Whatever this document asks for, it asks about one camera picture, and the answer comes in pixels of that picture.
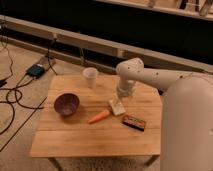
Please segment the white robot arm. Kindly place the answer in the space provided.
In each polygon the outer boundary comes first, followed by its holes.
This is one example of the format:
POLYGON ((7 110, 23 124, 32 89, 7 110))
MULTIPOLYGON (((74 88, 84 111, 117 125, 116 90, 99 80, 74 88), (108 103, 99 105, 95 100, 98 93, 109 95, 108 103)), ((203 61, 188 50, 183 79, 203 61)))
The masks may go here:
POLYGON ((213 74, 150 69, 139 58, 119 63, 116 74, 120 97, 136 82, 165 93, 160 171, 213 171, 213 74))

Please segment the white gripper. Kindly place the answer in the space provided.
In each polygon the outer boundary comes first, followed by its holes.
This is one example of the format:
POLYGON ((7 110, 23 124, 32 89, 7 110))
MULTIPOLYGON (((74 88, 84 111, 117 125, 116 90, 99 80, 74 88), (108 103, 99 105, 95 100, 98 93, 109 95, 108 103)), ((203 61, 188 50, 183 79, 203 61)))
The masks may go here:
MULTIPOLYGON (((134 90, 133 87, 135 85, 135 82, 132 80, 126 80, 126 79, 120 79, 117 85, 117 95, 119 97, 129 97, 133 94, 134 90)), ((117 106, 119 103, 118 96, 113 97, 113 105, 117 106)))

